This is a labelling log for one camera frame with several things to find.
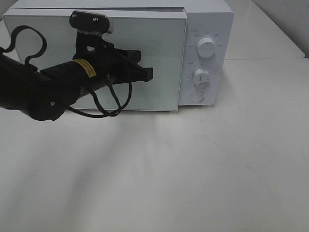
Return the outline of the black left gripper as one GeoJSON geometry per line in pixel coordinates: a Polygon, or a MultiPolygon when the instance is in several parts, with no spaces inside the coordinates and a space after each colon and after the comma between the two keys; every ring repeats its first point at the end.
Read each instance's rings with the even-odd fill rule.
{"type": "Polygon", "coordinates": [[[153,68],[143,68],[140,50],[117,49],[98,35],[77,33],[72,60],[72,85],[99,89],[110,84],[149,82],[153,68]]]}

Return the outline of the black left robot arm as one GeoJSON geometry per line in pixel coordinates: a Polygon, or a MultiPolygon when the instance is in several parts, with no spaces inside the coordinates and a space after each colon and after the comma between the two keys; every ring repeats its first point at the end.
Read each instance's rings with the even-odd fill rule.
{"type": "Polygon", "coordinates": [[[117,84],[148,82],[153,69],[139,65],[139,50],[122,50],[95,34],[78,32],[72,60],[39,70],[27,56],[23,63],[9,58],[18,34],[0,50],[0,106],[18,110],[37,121],[57,120],[65,111],[89,118],[114,117],[126,107],[113,89],[117,84]]]}

